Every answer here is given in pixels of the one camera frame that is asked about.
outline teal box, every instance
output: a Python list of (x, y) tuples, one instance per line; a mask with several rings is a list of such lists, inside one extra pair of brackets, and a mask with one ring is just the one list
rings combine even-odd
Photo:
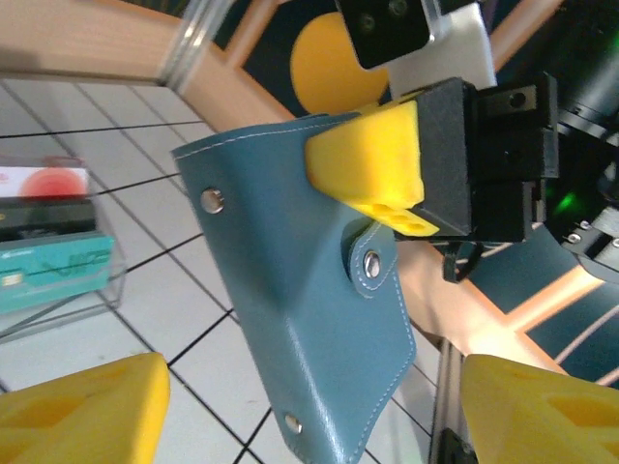
[(0, 244), (0, 313), (105, 288), (113, 246), (97, 231)]

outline blue leather wallet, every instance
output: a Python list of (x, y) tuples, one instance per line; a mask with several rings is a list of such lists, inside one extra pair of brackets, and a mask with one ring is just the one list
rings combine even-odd
[[(415, 357), (392, 230), (306, 177), (307, 139), (353, 117), (234, 130), (173, 152), (281, 435), (308, 464), (358, 462)], [(215, 190), (222, 209), (209, 214), (201, 198)]]

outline white stitching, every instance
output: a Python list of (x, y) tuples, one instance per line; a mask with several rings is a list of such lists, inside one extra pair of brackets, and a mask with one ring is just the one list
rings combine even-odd
[[(249, 135), (243, 135), (241, 137), (237, 137), (237, 138), (231, 138), (228, 140), (224, 140), (223, 142), (220, 143), (216, 143), (214, 145), (211, 145), (209, 147), (205, 147), (205, 148), (201, 148), (199, 150), (195, 150), (194, 152), (190, 152), (187, 153), (181, 157), (176, 158), (177, 160), (181, 160), (183, 158), (189, 157), (195, 153), (198, 152), (202, 152), (202, 151), (207, 151), (210, 150), (211, 148), (215, 148), (221, 145), (224, 145), (226, 143), (229, 142), (234, 142), (236, 140), (241, 140), (243, 138), (249, 138), (249, 137), (257, 137), (260, 135), (271, 135), (271, 134), (276, 134), (276, 133), (287, 133), (287, 132), (295, 132), (295, 131), (304, 131), (307, 129), (317, 129), (317, 128), (325, 128), (328, 126), (333, 126), (335, 124), (339, 124), (339, 122), (337, 123), (330, 123), (330, 124), (323, 124), (323, 125), (317, 125), (317, 126), (308, 126), (306, 128), (298, 128), (295, 130), (279, 130), (279, 131), (272, 131), (272, 132), (263, 132), (263, 133), (255, 133), (255, 134), (249, 134)], [(361, 248), (363, 248), (370, 240), (371, 238), (376, 235), (376, 233), (378, 232), (378, 229), (380, 229), (380, 226), (382, 224), (378, 224), (376, 226), (376, 230), (374, 230), (374, 232), (366, 239), (366, 241), (360, 246), (360, 251), (358, 254), (361, 253)], [(350, 462), (352, 462), (353, 459), (355, 459), (355, 457), (359, 454), (359, 451), (361, 449), (361, 447), (363, 446), (363, 442), (366, 439), (366, 436), (368, 434), (369, 431), (369, 425), (371, 424), (371, 422), (374, 420), (374, 417), (376, 416), (376, 413), (378, 412), (378, 409), (380, 408), (380, 404), (385, 400), (385, 397), (389, 394), (389, 390), (392, 388), (392, 386), (398, 381), (398, 378), (402, 375), (402, 373), (404, 372), (404, 369), (406, 369), (406, 367), (410, 364), (410, 361), (413, 357), (413, 347), (414, 347), (414, 342), (413, 342), (413, 336), (412, 333), (410, 331), (410, 327), (409, 327), (409, 323), (408, 323), (408, 318), (406, 317), (406, 311), (404, 309), (404, 303), (402, 302), (402, 297), (401, 294), (399, 292), (399, 288), (398, 288), (398, 278), (396, 277), (396, 273), (393, 274), (394, 276), (394, 285), (396, 286), (396, 294), (398, 295), (398, 302), (399, 302), (399, 310), (400, 310), (400, 314), (402, 315), (402, 319), (404, 320), (404, 327), (406, 328), (406, 335), (408, 337), (408, 341), (410, 344), (410, 351), (408, 352), (408, 357), (406, 358), (406, 361), (404, 361), (404, 365), (402, 366), (402, 368), (398, 371), (398, 373), (396, 374), (396, 377), (394, 377), (394, 380), (391, 382), (391, 384), (389, 384), (389, 387), (387, 387), (387, 389), (385, 390), (385, 392), (383, 393), (383, 395), (380, 397), (380, 399), (378, 399), (378, 402), (376, 403), (376, 405), (374, 406), (374, 409), (372, 409), (370, 415), (369, 415), (369, 419), (368, 422), (366, 422), (366, 426), (364, 427), (363, 432), (361, 433), (361, 439), (359, 440), (359, 443), (357, 445), (357, 448), (355, 449), (355, 451), (353, 452), (353, 454), (346, 459), (346, 463), (349, 464)], [(304, 462), (306, 462), (307, 464), (316, 464), (315, 462), (313, 462), (311, 459), (308, 459), (306, 457), (304, 457), (299, 450), (292, 444), (288, 443), (286, 441), (286, 443), (288, 444), (288, 447), (292, 449), (292, 451), (299, 457), (301, 458), (301, 460), (303, 460)]]
[(402, 296), (401, 296), (401, 294), (399, 292), (398, 278), (396, 277), (396, 273), (393, 273), (393, 276), (394, 276), (394, 285), (396, 286), (396, 294), (398, 295), (399, 310), (400, 310), (400, 314), (402, 315), (402, 319), (404, 320), (404, 327), (406, 328), (406, 336), (408, 337), (408, 342), (410, 344), (410, 351), (408, 352), (408, 357), (406, 358), (406, 361), (404, 361), (404, 365), (399, 370), (399, 372), (396, 374), (396, 377), (391, 382), (391, 384), (389, 384), (389, 387), (387, 387), (387, 389), (385, 390), (383, 395), (380, 397), (380, 399), (376, 403), (376, 406), (374, 406), (374, 409), (372, 410), (371, 414), (369, 415), (369, 419), (368, 419), (368, 422), (366, 423), (366, 427), (364, 428), (364, 431), (361, 434), (361, 440), (359, 440), (359, 444), (357, 445), (357, 449), (355, 449), (355, 452), (352, 454), (352, 456), (350, 456), (348, 458), (348, 460), (346, 460), (346, 463), (352, 462), (352, 460), (357, 456), (357, 454), (359, 454), (359, 450), (363, 446), (363, 443), (364, 443), (364, 440), (366, 438), (366, 435), (368, 434), (369, 425), (373, 421), (374, 416), (376, 415), (376, 413), (378, 412), (378, 409), (380, 408), (380, 403), (382, 403), (385, 400), (385, 397), (389, 394), (389, 390), (392, 388), (393, 385), (396, 384), (396, 382), (398, 381), (399, 377), (404, 373), (404, 370), (406, 369), (406, 367), (408, 367), (408, 365), (410, 364), (410, 362), (411, 362), (411, 360), (413, 358), (413, 352), (414, 352), (414, 348), (413, 347), (415, 346), (415, 342), (413, 341), (413, 335), (412, 335), (411, 330), (410, 330), (410, 324), (408, 322), (408, 318), (406, 317), (406, 310), (404, 309), (404, 303), (402, 301)]
[[(411, 362), (411, 359), (413, 358), (413, 351), (414, 351), (413, 350), (413, 347), (414, 347), (413, 334), (411, 333), (410, 324), (408, 322), (408, 318), (406, 317), (406, 310), (404, 309), (404, 303), (402, 301), (402, 296), (401, 296), (401, 294), (399, 292), (398, 278), (396, 277), (396, 273), (393, 273), (393, 277), (394, 277), (394, 285), (396, 286), (396, 294), (398, 295), (399, 311), (400, 311), (400, 314), (401, 314), (402, 319), (404, 321), (404, 327), (406, 328), (406, 336), (408, 337), (408, 343), (410, 345), (410, 351), (408, 352), (408, 356), (406, 357), (406, 361), (404, 361), (404, 365), (398, 371), (398, 373), (396, 374), (396, 377), (394, 377), (394, 380), (391, 382), (391, 384), (389, 384), (389, 387), (387, 387), (387, 389), (385, 390), (383, 395), (380, 397), (380, 399), (378, 400), (378, 402), (374, 406), (374, 409), (372, 409), (371, 413), (369, 414), (369, 419), (366, 422), (366, 426), (364, 427), (363, 432), (361, 432), (361, 439), (359, 440), (359, 443), (357, 444), (357, 448), (352, 453), (352, 455), (348, 459), (346, 459), (346, 464), (350, 464), (357, 457), (357, 455), (359, 454), (359, 451), (361, 450), (361, 448), (362, 448), (362, 446), (364, 444), (366, 436), (368, 435), (369, 425), (373, 422), (374, 417), (378, 413), (378, 410), (380, 409), (381, 403), (385, 400), (385, 398), (389, 394), (389, 391), (394, 386), (394, 384), (398, 381), (399, 377), (404, 373), (404, 370), (406, 369), (406, 367), (408, 367), (408, 365)], [(312, 461), (311, 459), (303, 456), (303, 454), (299, 451), (299, 449), (297, 447), (295, 447), (292, 443), (288, 442), (285, 439), (285, 437), (284, 437), (284, 441), (286, 442), (288, 447), (292, 450), (292, 452), (294, 452), (297, 455), (297, 457), (299, 457), (306, 464), (317, 464), (316, 462)]]
[(181, 155), (180, 157), (175, 157), (175, 159), (176, 160), (182, 160), (184, 158), (190, 157), (191, 155), (195, 155), (196, 153), (206, 152), (207, 150), (210, 150), (212, 148), (220, 147), (221, 145), (225, 145), (226, 143), (236, 142), (237, 140), (243, 140), (245, 138), (260, 137), (262, 135), (275, 135), (277, 133), (289, 133), (289, 132), (306, 131), (307, 129), (326, 128), (328, 126), (334, 126), (336, 124), (341, 124), (342, 122), (343, 121), (338, 121), (336, 123), (328, 123), (328, 124), (318, 124), (316, 126), (307, 126), (306, 128), (297, 128), (297, 129), (291, 129), (291, 130), (273, 130), (271, 132), (249, 133), (247, 135), (241, 135), (241, 136), (238, 136), (236, 138), (228, 138), (227, 140), (224, 140), (223, 142), (214, 143), (213, 145), (209, 145), (208, 147), (199, 148), (199, 149), (194, 150), (192, 152), (185, 153), (184, 155)]
[(397, 261), (398, 261), (398, 255), (396, 254), (396, 257), (394, 258), (394, 260), (389, 265), (389, 268), (387, 268), (387, 272), (385, 272), (385, 276), (383, 277), (383, 279), (380, 282), (378, 282), (378, 285), (376, 285), (375, 287), (369, 286), (365, 282), (363, 282), (363, 276), (361, 275), (361, 266), (359, 266), (359, 269), (357, 269), (357, 278), (359, 279), (361, 284), (364, 287), (366, 287), (370, 292), (373, 292), (374, 290), (378, 290), (382, 286), (382, 284), (385, 283), (385, 280), (387, 280), (387, 277), (389, 276), (389, 272), (391, 271), (391, 269), (394, 268), (394, 266), (396, 265)]

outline green led light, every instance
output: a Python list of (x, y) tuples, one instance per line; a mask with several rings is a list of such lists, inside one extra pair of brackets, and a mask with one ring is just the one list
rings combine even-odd
[(576, 202), (575, 193), (568, 193), (567, 195), (565, 195), (565, 197), (561, 200), (561, 202), (554, 209), (553, 215), (557, 216), (571, 209), (575, 205), (575, 202)]

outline yellow foam pad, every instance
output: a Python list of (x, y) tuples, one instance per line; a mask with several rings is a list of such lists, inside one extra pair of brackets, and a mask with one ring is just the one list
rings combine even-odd
[(482, 464), (619, 463), (619, 391), (485, 355), (460, 397)]
[(165, 359), (133, 356), (0, 396), (0, 463), (150, 464), (169, 401)]
[(417, 103), (386, 105), (310, 138), (309, 181), (408, 236), (438, 231), (407, 209), (424, 200)]

